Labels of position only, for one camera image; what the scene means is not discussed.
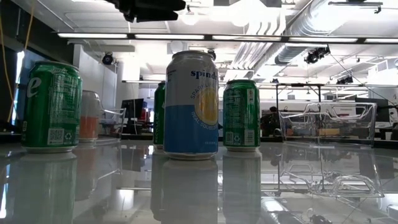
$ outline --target monitor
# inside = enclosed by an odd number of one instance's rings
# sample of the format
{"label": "monitor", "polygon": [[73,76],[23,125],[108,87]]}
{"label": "monitor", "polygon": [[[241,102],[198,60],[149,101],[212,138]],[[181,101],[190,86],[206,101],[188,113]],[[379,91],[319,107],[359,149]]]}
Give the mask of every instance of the monitor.
{"label": "monitor", "polygon": [[[376,121],[377,122],[390,122],[390,111],[388,108],[388,100],[375,99],[375,98],[355,98],[355,102],[358,103],[376,103]],[[361,114],[361,108],[356,109],[356,114]]]}
{"label": "monitor", "polygon": [[126,109],[126,114],[124,117],[139,119],[141,117],[143,104],[144,99],[123,100],[122,108]]}

